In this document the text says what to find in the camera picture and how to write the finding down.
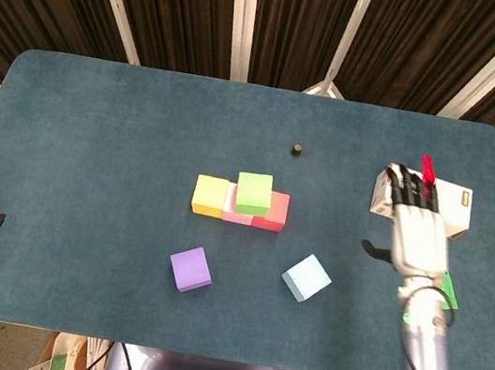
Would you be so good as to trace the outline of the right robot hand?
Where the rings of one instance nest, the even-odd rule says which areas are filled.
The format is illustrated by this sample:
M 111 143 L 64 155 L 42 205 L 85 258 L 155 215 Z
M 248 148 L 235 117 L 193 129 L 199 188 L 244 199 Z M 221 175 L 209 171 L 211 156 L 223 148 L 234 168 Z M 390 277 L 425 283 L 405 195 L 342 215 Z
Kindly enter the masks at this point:
M 435 184 L 424 182 L 403 164 L 397 170 L 386 167 L 385 174 L 391 187 L 392 245 L 381 249 L 364 240 L 362 247 L 373 259 L 389 262 L 405 279 L 442 282 L 449 255 Z

